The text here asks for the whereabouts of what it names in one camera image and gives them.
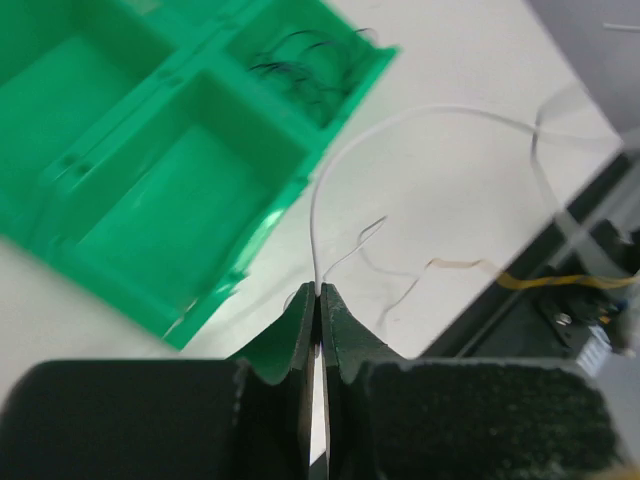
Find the white table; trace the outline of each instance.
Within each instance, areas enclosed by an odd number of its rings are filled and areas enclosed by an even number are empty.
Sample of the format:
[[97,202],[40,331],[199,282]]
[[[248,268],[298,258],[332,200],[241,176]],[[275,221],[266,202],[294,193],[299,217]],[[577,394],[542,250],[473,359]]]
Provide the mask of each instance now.
[[[404,53],[333,151],[388,115],[425,103],[469,104],[533,120],[539,104],[574,79],[521,1],[336,3],[355,24],[375,29],[380,44],[402,45]],[[610,133],[593,107],[550,127],[594,137]],[[543,146],[558,196],[571,198],[616,146],[615,139],[596,150]],[[528,148],[522,133],[453,115],[411,121],[376,137],[353,152],[326,186],[319,205],[322,264],[326,268],[348,252],[358,232],[384,214],[389,221],[368,246],[380,265],[418,272],[433,256],[507,263],[551,214],[527,164]],[[285,215],[238,294],[183,355],[233,353],[278,317],[300,283],[312,279],[308,207],[309,192]],[[376,333],[399,353],[415,356],[490,280],[477,271],[433,270]],[[370,328],[410,283],[372,273],[357,257],[330,281]],[[29,366],[46,359],[177,355],[6,243],[0,243],[0,328],[0,398]],[[319,394],[321,383],[316,386]],[[322,409],[315,405],[315,422],[322,421]],[[313,458],[323,442],[324,428],[316,428]]]

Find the green tray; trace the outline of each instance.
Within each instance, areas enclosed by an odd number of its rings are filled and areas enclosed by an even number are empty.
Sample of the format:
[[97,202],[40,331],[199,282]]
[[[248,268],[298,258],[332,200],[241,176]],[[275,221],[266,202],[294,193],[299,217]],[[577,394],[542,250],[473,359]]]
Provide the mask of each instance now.
[[0,27],[0,234],[177,348],[396,53],[317,0],[7,0]]

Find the green plastic bin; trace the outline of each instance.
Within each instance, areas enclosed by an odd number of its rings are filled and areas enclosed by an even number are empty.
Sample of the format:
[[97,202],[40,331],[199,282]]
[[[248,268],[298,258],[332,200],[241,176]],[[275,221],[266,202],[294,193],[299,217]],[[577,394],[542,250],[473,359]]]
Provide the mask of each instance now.
[[0,233],[177,348],[395,54],[317,0],[7,0],[0,26]]

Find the curved white cable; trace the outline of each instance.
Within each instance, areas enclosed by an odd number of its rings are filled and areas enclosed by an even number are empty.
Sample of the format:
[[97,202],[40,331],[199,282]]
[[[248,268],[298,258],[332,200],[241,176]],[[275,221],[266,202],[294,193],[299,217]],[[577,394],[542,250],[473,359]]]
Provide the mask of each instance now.
[[[583,137],[580,135],[573,135],[567,133],[559,133],[559,132],[551,132],[540,130],[538,125],[530,124],[527,122],[523,122],[520,120],[516,120],[505,115],[491,112],[488,110],[484,110],[476,107],[469,107],[466,105],[456,105],[456,104],[429,104],[429,105],[421,105],[418,107],[412,107],[407,110],[404,110],[400,113],[392,115],[391,117],[382,120],[380,123],[374,125],[373,127],[367,129],[361,134],[357,135],[351,141],[349,141],[336,155],[330,158],[324,167],[322,168],[318,180],[315,183],[313,193],[311,195],[311,207],[309,212],[309,237],[311,241],[311,256],[313,260],[313,270],[314,270],[314,280],[315,280],[315,293],[316,296],[320,296],[322,289],[322,280],[323,275],[320,269],[320,261],[318,258],[318,245],[317,245],[317,203],[320,192],[324,187],[324,184],[327,178],[333,172],[333,169],[338,165],[344,157],[351,152],[355,147],[364,143],[369,138],[393,127],[396,126],[406,120],[419,117],[422,115],[433,115],[433,114],[464,114],[471,115],[480,118],[485,118],[488,120],[492,120],[503,125],[507,125],[509,127],[515,128],[516,130],[520,130],[525,133],[537,134],[538,137],[542,136],[545,139],[551,140],[565,140],[570,141],[572,144],[576,143],[588,143],[590,145],[601,143],[603,140],[609,140],[611,137],[605,138],[593,138],[593,137]],[[362,246],[356,247],[356,249],[361,250]]]

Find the tangled black wire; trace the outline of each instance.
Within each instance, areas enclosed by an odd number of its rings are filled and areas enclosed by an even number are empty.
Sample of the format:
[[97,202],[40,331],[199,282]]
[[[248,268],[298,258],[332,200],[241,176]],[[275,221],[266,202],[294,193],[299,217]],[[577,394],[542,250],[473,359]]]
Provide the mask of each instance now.
[[[357,85],[358,68],[372,53],[368,44],[357,43],[359,35],[364,32],[372,30],[356,30],[346,43],[331,39],[318,30],[293,32],[278,40],[269,50],[257,53],[249,70],[260,72],[263,78],[274,83],[280,81],[281,93],[302,107],[314,121],[325,126]],[[296,37],[308,37],[312,43],[304,47],[294,59],[276,59],[282,47]],[[336,53],[336,64],[339,67],[336,70],[338,76],[333,82],[331,79],[321,79],[318,69],[313,67],[314,62],[309,60],[310,55],[320,48],[331,49]]]

